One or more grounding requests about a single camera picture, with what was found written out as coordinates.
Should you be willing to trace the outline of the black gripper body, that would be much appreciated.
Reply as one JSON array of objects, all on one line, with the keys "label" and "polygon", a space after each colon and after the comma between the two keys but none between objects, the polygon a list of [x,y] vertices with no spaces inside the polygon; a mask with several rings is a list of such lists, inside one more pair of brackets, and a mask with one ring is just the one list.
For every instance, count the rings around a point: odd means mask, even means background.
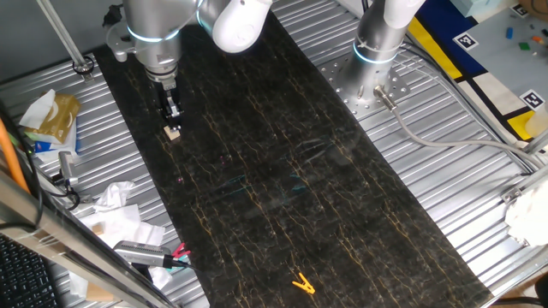
[{"label": "black gripper body", "polygon": [[159,106],[164,109],[170,109],[171,106],[177,106],[178,93],[177,88],[164,89],[162,84],[155,84],[155,91],[158,95]]}]

